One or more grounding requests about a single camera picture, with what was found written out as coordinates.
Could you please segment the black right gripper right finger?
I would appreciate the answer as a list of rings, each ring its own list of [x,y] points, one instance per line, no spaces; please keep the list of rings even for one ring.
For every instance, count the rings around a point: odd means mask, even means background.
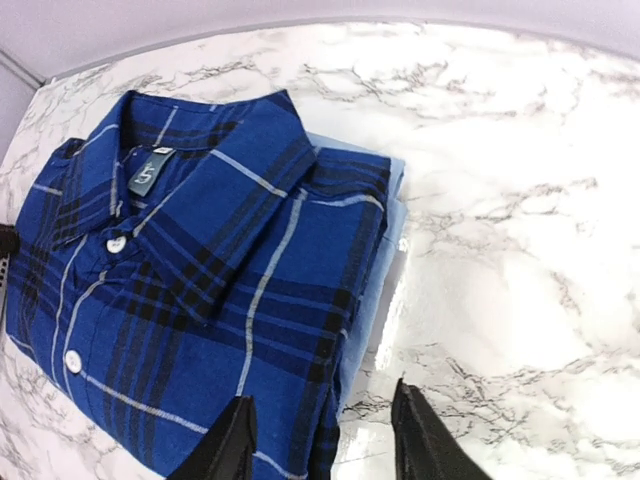
[[[400,378],[391,406],[397,479],[488,480],[467,455],[421,390]]]

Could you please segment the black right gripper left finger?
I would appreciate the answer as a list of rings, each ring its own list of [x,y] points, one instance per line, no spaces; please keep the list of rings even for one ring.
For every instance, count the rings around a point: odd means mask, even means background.
[[[257,433],[254,399],[234,397],[192,453],[172,472],[172,480],[251,479]]]

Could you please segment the blue plaid long sleeve shirt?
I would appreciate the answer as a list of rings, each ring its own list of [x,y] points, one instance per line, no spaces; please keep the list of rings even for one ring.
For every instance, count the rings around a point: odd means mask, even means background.
[[[390,180],[386,157],[315,147],[284,91],[128,91],[26,196],[7,336],[160,475],[249,396],[255,477],[327,479]]]

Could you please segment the light blue shirt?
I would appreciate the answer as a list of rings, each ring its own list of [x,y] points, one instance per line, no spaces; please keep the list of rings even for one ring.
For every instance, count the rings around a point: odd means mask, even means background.
[[[406,217],[406,207],[398,199],[398,193],[404,175],[404,162],[391,159],[389,194],[385,211],[387,227],[381,237],[375,257],[370,266],[369,276],[364,285],[355,310],[351,329],[346,332],[342,357],[338,362],[336,375],[339,392],[337,393],[338,411],[341,412],[351,394],[356,374],[361,367],[369,343],[374,321],[378,318],[378,309],[383,294],[384,282]]]

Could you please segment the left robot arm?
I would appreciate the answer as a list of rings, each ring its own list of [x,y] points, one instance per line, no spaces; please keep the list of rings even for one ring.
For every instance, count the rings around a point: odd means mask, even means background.
[[[13,225],[0,225],[0,258],[1,258],[1,305],[4,305],[4,300],[7,291],[7,278],[9,270],[9,260],[12,255],[15,255],[20,248],[20,237],[17,229]]]

